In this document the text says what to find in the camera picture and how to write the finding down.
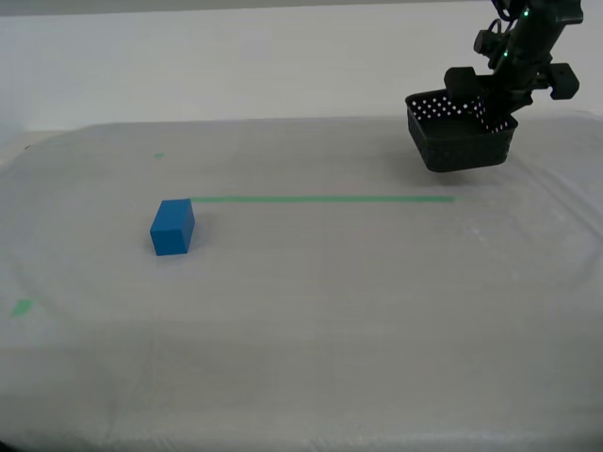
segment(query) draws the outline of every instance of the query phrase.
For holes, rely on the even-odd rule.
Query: green tape piece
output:
[[[19,301],[17,301],[17,304],[15,304],[11,315],[13,317],[20,317],[21,315],[25,315],[29,312],[33,305],[34,302],[31,299],[20,299]]]
[[[303,203],[303,202],[454,202],[453,196],[193,196],[192,202]]]

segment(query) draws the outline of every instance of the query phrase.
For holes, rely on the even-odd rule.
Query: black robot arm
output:
[[[582,22],[580,0],[492,2],[500,18],[478,34],[474,48],[493,72],[452,68],[444,77],[446,89],[406,98],[409,131],[432,171],[503,163],[518,125],[512,113],[532,104],[535,89],[552,88],[555,100],[578,92],[572,68],[551,63],[550,52],[566,26]]]
[[[552,64],[550,54],[567,25],[581,24],[580,0],[492,0],[501,20],[476,38],[474,50],[489,59],[491,75],[473,68],[448,70],[445,82],[452,99],[480,96],[487,114],[501,116],[532,104],[535,89],[552,88],[555,100],[571,99],[579,81],[566,63]]]

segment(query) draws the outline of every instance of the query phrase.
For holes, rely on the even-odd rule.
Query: blue block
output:
[[[186,254],[195,227],[190,200],[162,201],[151,226],[157,256]]]

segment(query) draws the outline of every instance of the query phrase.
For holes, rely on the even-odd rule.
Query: white wall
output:
[[[603,2],[555,48],[582,82],[555,108],[603,113]],[[490,2],[0,18],[0,120],[114,121],[403,114],[404,97],[475,65]],[[538,97],[547,107],[546,96]]]

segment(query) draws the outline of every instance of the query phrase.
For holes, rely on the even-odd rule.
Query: perforated basket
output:
[[[452,102],[445,89],[406,98],[408,128],[427,168],[435,172],[499,165],[507,159],[517,121],[491,123],[481,98]]]

